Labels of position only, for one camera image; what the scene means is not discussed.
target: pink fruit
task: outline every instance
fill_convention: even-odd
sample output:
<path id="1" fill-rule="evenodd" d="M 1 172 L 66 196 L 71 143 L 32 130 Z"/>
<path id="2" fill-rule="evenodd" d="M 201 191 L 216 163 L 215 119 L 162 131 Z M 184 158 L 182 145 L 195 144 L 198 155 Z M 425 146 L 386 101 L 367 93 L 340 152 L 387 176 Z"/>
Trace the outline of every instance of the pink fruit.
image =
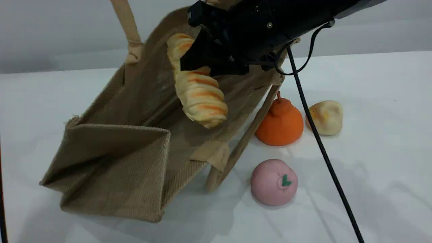
<path id="1" fill-rule="evenodd" d="M 263 204 L 280 206 L 288 203 L 297 191 L 295 172 L 282 160 L 266 160 L 253 171 L 252 194 Z"/>

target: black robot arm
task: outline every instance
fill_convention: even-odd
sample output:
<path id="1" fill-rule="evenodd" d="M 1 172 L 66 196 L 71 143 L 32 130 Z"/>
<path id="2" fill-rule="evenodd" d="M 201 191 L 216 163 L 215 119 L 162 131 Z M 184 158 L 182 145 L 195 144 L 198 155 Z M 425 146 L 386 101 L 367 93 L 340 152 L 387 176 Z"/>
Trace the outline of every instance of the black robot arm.
<path id="1" fill-rule="evenodd" d="M 385 0 L 242 0 L 229 10 L 198 1 L 189 24 L 202 30 L 181 58 L 182 70 L 243 75 L 250 64 L 273 68 L 274 50 L 331 21 Z"/>

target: jute tote bag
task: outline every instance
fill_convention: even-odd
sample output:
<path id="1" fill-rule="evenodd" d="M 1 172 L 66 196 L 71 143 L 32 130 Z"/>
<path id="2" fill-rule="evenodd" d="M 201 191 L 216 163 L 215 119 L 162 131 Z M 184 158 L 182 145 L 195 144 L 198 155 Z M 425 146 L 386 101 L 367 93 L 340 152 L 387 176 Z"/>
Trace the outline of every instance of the jute tote bag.
<path id="1" fill-rule="evenodd" d="M 213 3 L 228 8 L 237 2 Z M 127 0 L 111 3 L 128 40 L 126 61 L 84 114 L 68 121 L 40 184 L 63 193 L 64 211 L 158 222 L 166 205 L 208 163 L 212 169 L 207 189 L 219 186 L 268 111 L 283 77 L 259 66 L 251 66 L 244 76 L 216 77 L 229 113 L 226 122 L 206 129 L 183 113 L 166 54 L 171 35 L 196 37 L 199 32 L 188 25 L 187 8 L 169 13 L 142 43 Z M 264 105 L 230 152 L 229 140 L 270 87 Z"/>

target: bag strap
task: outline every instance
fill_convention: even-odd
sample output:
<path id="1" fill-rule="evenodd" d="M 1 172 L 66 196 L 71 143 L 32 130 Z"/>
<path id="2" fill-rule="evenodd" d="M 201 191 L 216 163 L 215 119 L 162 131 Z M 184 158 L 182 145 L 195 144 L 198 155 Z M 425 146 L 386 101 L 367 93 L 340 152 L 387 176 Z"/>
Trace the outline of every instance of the bag strap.
<path id="1" fill-rule="evenodd" d="M 132 9 L 127 0 L 111 0 L 111 4 L 126 34 L 128 55 L 125 64 L 134 64 L 141 60 L 144 44 L 138 33 Z"/>
<path id="2" fill-rule="evenodd" d="M 279 88 L 280 86 L 278 85 L 273 85 L 271 87 L 264 101 L 264 104 L 256 114 L 255 119 L 253 120 L 249 128 L 246 130 L 245 134 L 242 136 L 237 146 L 229 155 L 228 162 L 226 163 L 224 171 L 221 172 L 212 166 L 206 182 L 206 189 L 208 192 L 212 192 L 216 190 L 219 187 L 219 185 L 223 182 L 223 180 L 227 177 L 228 173 L 234 168 L 235 163 L 238 161 L 241 154 L 246 149 L 246 146 L 248 145 L 250 139 L 257 131 L 258 126 L 264 120 L 264 117 L 266 116 L 267 111 L 270 109 L 270 106 L 273 103 L 273 100 L 275 99 L 276 94 L 279 91 Z"/>

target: croissant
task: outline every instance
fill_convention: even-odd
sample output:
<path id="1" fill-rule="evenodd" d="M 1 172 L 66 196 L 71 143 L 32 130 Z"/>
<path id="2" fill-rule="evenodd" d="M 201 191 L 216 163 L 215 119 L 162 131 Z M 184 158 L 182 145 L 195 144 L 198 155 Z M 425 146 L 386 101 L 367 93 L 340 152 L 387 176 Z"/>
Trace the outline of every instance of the croissant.
<path id="1" fill-rule="evenodd" d="M 194 39 L 178 33 L 167 41 L 167 55 L 174 72 L 175 91 L 183 112 L 192 121 L 213 128 L 226 120 L 228 106 L 216 79 L 210 77 L 208 66 L 192 71 L 180 70 L 180 58 L 191 48 Z"/>

